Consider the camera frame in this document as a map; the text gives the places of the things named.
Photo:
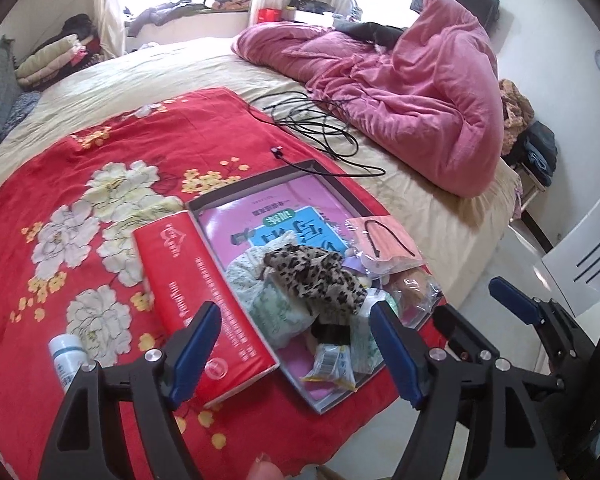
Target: screw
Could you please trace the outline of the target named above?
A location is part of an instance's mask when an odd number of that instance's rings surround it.
[[[144,354],[144,358],[150,363],[155,363],[162,358],[162,352],[157,348],[153,348],[151,350],[147,350],[147,352]]]
[[[434,361],[444,361],[446,359],[446,352],[442,348],[432,348],[429,350],[429,357]]]
[[[93,359],[89,359],[87,362],[82,363],[82,366],[80,366],[83,372],[91,372],[95,367],[96,361]]]
[[[496,359],[496,368],[501,372],[507,372],[511,370],[511,363],[502,357]]]

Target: mattress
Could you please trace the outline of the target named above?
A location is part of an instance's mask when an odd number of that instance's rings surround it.
[[[230,41],[203,38],[139,50],[52,86],[29,117],[0,145],[0,185],[24,162],[61,137],[184,92],[226,87],[249,102],[268,94],[304,91],[297,82],[232,54]],[[268,98],[259,101],[258,106],[283,99]],[[332,120],[342,126],[335,118]],[[404,225],[449,303],[459,306],[509,223],[519,177],[501,160],[485,193],[472,199],[460,198],[437,188],[362,133],[353,130],[352,134],[360,144],[352,160],[386,170],[384,176],[356,181]],[[344,138],[331,139],[330,143],[338,152],[350,151]],[[359,171],[345,163],[341,167]]]

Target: white tile floor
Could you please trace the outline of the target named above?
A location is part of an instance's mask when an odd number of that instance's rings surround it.
[[[542,264],[541,250],[523,234],[518,224],[508,228],[496,247],[478,283],[460,306],[462,314],[490,339],[502,356],[516,366],[536,366],[540,341],[533,328],[525,326],[513,314],[490,297],[487,286],[495,276],[503,276],[525,294],[543,300],[554,298],[566,304],[548,271]],[[376,480],[390,477],[400,460],[417,420],[418,413],[404,400],[396,400],[355,433],[327,464],[347,480]],[[461,426],[447,460],[444,480],[458,478],[468,431]],[[314,480],[315,468],[307,467],[298,480]]]

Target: pink comforter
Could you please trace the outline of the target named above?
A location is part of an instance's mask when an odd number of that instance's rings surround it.
[[[455,0],[424,0],[384,54],[297,23],[248,28],[233,49],[304,83],[315,99],[350,100],[343,108],[355,127],[437,186],[473,197],[493,179],[504,136],[496,57]]]

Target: green label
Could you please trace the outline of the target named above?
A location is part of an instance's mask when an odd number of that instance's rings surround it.
[[[289,220],[296,216],[296,212],[293,209],[283,209],[277,213],[269,216],[265,216],[262,223],[267,227],[274,227],[278,224],[282,224],[285,220]]]

